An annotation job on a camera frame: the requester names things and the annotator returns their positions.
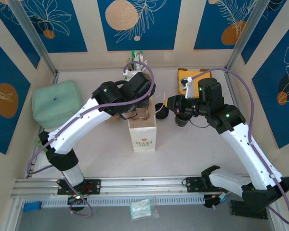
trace printed logo on paper bag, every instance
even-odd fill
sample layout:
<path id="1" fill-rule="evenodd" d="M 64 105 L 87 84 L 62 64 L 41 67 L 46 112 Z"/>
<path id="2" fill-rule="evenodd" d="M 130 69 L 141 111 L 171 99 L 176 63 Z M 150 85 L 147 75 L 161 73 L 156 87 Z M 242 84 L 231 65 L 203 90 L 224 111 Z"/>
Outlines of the printed logo on paper bag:
<path id="1" fill-rule="evenodd" d="M 152 141 L 147 141 L 147 140 L 148 140 L 147 138 L 143 138 L 141 139 L 141 142 L 136 141 L 136 144 L 139 145 L 140 147 L 149 146 L 149 144 L 152 144 Z"/>

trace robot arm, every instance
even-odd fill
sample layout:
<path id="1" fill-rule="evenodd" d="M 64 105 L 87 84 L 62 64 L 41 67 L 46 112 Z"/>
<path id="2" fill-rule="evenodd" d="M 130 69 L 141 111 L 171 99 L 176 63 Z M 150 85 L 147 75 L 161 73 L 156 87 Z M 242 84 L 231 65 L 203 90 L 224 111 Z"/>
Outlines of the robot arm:
<path id="1" fill-rule="evenodd" d="M 282 195 L 273 178 L 277 179 L 285 192 L 289 190 L 289 178 L 282 177 L 252 137 L 252 144 L 259 150 L 273 176 L 269 174 L 248 140 L 249 127 L 245 118 L 235 106 L 224 103 L 220 83 L 214 78 L 207 78 L 200 80 L 198 86 L 199 99 L 177 95 L 165 101 L 166 107 L 181 118 L 205 116 L 209 125 L 232 146 L 250 176 L 238 176 L 212 166 L 202 173 L 202 181 L 241 196 L 255 210 L 264 209 Z"/>
<path id="2" fill-rule="evenodd" d="M 151 79 L 141 72 L 136 73 L 128 82 L 105 82 L 92 93 L 86 104 L 57 130 L 48 133 L 42 132 L 39 138 L 43 145 L 54 140 L 47 147 L 47 159 L 58 170 L 62 171 L 70 184 L 76 190 L 81 190 L 86 183 L 78 166 L 78 159 L 73 150 L 74 145 L 95 126 L 109 119 L 111 116 L 134 111 L 136 107 L 148 106 L 148 99 L 154 94 L 155 85 L 150 95 L 144 100 L 129 105 L 105 106 L 107 103 L 121 103 L 135 100 L 145 95 L 151 86 Z"/>

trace mint green case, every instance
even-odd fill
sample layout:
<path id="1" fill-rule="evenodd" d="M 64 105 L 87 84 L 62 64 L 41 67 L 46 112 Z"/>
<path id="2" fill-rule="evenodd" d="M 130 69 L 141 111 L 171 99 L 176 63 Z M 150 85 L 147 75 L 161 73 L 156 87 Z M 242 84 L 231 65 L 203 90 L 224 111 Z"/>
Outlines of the mint green case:
<path id="1" fill-rule="evenodd" d="M 73 81 L 37 89 L 32 96 L 34 119 L 43 128 L 64 124 L 82 107 L 82 97 Z"/>

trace small plastic bag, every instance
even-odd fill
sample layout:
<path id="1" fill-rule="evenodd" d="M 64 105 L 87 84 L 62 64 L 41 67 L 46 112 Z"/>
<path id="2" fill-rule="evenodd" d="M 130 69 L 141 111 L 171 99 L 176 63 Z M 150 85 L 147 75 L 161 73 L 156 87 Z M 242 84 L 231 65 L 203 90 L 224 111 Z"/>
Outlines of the small plastic bag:
<path id="1" fill-rule="evenodd" d="M 132 221 L 159 217 L 155 198 L 132 202 L 130 208 Z"/>

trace yellow box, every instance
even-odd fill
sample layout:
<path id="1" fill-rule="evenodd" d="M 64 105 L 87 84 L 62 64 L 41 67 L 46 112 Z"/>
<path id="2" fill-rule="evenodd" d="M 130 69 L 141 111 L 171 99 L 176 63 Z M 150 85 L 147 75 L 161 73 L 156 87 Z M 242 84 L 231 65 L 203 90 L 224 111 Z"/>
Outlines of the yellow box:
<path id="1" fill-rule="evenodd" d="M 179 68 L 178 69 L 178 79 L 179 79 L 179 94 L 180 95 L 185 95 L 186 91 L 182 89 L 182 86 L 181 86 L 181 83 L 180 81 L 184 78 L 187 78 L 187 77 L 194 77 L 196 75 L 199 75 L 200 73 L 202 73 L 203 71 L 188 71 L 187 69 L 181 69 Z M 199 98 L 199 91 L 198 91 L 198 82 L 204 78 L 211 78 L 211 73 L 208 72 L 208 73 L 205 73 L 204 75 L 200 76 L 199 78 L 196 78 L 194 81 L 193 81 L 193 86 L 194 86 L 194 89 L 195 89 L 195 95 L 194 97 L 195 98 Z"/>

